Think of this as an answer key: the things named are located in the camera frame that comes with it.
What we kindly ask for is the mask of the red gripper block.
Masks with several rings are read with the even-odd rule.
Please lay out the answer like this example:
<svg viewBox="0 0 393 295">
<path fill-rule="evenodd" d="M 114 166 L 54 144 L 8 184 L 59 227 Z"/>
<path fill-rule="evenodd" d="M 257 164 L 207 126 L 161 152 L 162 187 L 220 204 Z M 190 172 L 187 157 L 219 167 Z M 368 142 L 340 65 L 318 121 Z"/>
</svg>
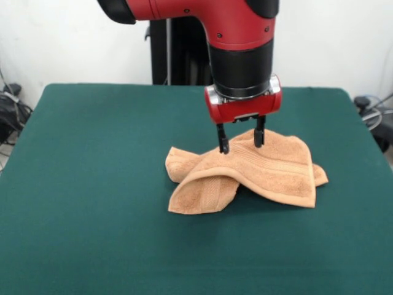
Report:
<svg viewBox="0 0 393 295">
<path fill-rule="evenodd" d="M 279 77 L 271 75 L 270 85 L 265 93 L 254 98 L 230 100 L 220 96 L 213 85 L 204 88 L 204 98 L 212 121 L 217 124 L 219 152 L 228 154 L 229 143 L 224 125 L 229 122 L 257 117 L 254 128 L 254 145 L 261 148 L 265 144 L 266 115 L 277 112 L 282 103 L 282 88 Z"/>
</svg>

